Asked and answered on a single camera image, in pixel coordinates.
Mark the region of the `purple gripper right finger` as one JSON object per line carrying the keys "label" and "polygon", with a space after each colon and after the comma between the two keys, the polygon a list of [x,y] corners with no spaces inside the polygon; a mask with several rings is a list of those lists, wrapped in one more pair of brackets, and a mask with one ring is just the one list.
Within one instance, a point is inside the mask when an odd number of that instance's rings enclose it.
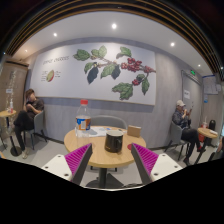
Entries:
{"label": "purple gripper right finger", "polygon": [[182,169],[166,153],[158,155],[135,143],[132,144],[131,153],[143,185],[147,185]]}

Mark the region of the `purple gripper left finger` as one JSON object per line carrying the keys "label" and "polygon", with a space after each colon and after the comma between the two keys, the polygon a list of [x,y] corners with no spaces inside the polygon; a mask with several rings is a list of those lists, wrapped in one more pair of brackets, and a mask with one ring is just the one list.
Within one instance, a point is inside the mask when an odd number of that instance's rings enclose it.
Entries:
{"label": "purple gripper left finger", "polygon": [[87,144],[67,155],[56,155],[42,169],[79,185],[91,155],[92,144]]}

